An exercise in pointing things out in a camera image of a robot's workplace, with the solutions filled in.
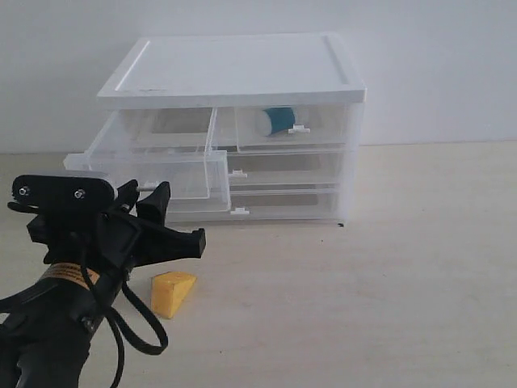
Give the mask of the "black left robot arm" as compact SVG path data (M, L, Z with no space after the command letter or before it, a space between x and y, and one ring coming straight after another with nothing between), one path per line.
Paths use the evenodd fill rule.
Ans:
M27 231L47 247L46 271L30 287L1 301L1 384L76 387L102 322L114 335L117 366L126 345L157 356L169 343L157 316L128 287L134 268L200 258L202 229L165 224L170 185L141 197L136 180L120 187L95 177L20 175L9 208L30 213Z

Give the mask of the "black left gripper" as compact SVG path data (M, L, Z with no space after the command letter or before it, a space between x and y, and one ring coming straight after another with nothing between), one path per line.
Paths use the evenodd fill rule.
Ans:
M121 212L94 216L38 215L27 224L34 243L44 244L45 264L80 264L96 272L199 259L206 247L205 230L179 232L165 227L170 184L161 182L139 200L138 182L129 180L117 188L112 209ZM136 205L137 216L130 213Z

